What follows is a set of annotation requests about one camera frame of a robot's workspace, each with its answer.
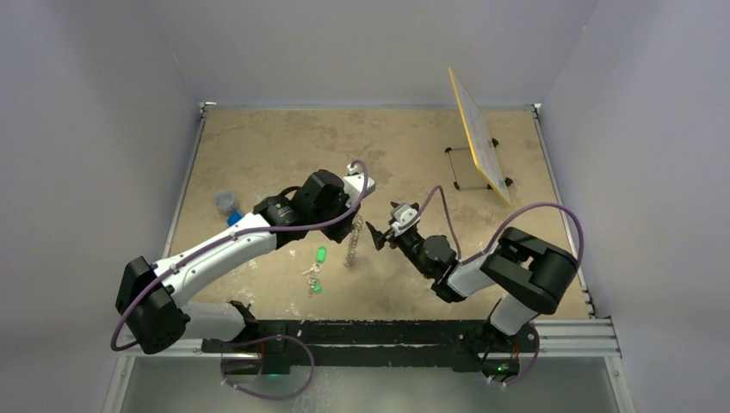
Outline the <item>green key tag with key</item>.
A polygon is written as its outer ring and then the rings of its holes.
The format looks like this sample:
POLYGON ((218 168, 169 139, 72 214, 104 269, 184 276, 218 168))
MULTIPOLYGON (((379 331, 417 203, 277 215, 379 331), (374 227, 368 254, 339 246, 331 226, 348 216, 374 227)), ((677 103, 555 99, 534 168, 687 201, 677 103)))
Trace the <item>green key tag with key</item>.
POLYGON ((320 294, 322 292, 322 286, 321 286, 319 278, 311 277, 308 280, 308 285, 309 285, 309 290, 308 290, 309 297, 312 297, 315 294, 320 294))

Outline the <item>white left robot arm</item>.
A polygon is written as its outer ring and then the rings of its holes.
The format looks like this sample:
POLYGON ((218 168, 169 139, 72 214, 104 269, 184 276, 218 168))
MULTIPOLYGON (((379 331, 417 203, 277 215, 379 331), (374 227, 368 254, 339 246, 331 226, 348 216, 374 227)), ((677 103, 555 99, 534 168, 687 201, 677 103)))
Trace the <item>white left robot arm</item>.
POLYGON ((346 176, 317 170, 302 185, 263 198, 250 213, 189 250, 154 263, 143 256, 132 259, 114 303, 121 320, 111 349, 139 347, 144 354, 157 354, 183 338, 202 338, 224 341, 237 352, 249 350, 257 329, 244 305, 195 303, 194 296, 244 263, 311 231, 341 243, 375 188, 363 163, 351 163, 346 176))

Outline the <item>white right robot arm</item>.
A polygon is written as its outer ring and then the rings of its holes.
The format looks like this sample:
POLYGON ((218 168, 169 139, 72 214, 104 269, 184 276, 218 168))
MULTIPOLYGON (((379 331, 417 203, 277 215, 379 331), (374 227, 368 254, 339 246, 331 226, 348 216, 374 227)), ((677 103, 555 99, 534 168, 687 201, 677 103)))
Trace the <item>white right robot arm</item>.
POLYGON ((447 303, 465 300, 492 286, 507 293, 491 310, 483 328, 486 344, 503 350, 539 315, 551 315, 578 272, 578 259, 562 248, 515 227, 498 238, 497 248, 472 262, 459 262, 444 235, 422 237, 416 226, 397 235, 367 223, 377 250, 397 249, 447 303))

